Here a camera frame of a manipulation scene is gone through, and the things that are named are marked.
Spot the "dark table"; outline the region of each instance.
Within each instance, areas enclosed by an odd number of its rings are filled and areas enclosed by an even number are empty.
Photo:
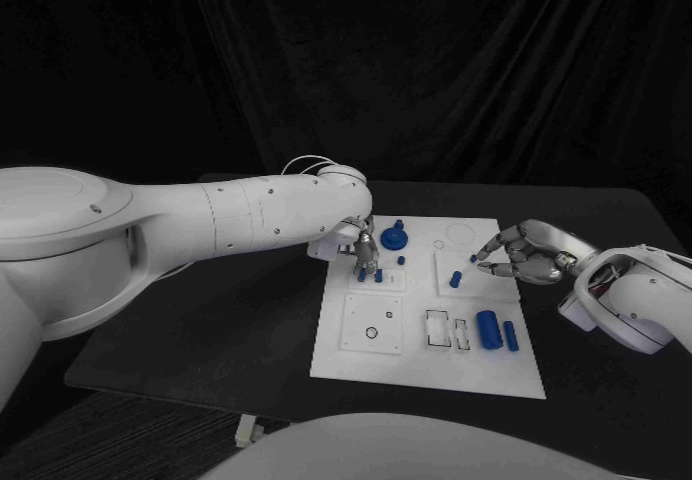
[[[646,243],[685,253],[633,190],[369,187],[375,214],[498,218],[501,229],[538,218],[603,249]],[[532,400],[310,378],[326,272],[305,245],[196,263],[98,328],[68,384],[293,421],[351,412],[423,415],[514,435],[616,473],[690,478],[692,355],[677,341],[645,355],[600,330],[584,333],[557,313],[571,280],[519,284],[548,395]]]

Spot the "floor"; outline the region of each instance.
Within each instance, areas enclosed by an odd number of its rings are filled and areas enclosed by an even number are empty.
[[[0,457],[0,478],[191,480],[238,451],[241,415],[97,392]],[[258,419],[266,433],[289,423]]]

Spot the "black curtain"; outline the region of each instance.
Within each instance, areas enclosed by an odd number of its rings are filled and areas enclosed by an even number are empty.
[[[372,179],[633,186],[677,2],[199,2],[270,173],[313,153]]]

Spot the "blue bolt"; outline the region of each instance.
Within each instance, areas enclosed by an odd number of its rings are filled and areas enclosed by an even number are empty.
[[[455,275],[452,276],[450,287],[459,288],[460,281],[462,281],[462,272],[455,272]]]

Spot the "robotic hand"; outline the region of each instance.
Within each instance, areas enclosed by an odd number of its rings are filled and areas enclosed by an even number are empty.
[[[512,263],[483,262],[501,247]],[[629,348],[655,353],[675,338],[692,352],[692,259],[640,245],[602,252],[538,220],[504,230],[478,254],[479,270],[538,285],[577,280],[561,314]]]
[[[336,164],[155,186],[0,170],[0,410],[41,342],[94,328],[181,266],[310,243],[312,257],[352,253],[375,274],[371,209],[365,176]]]

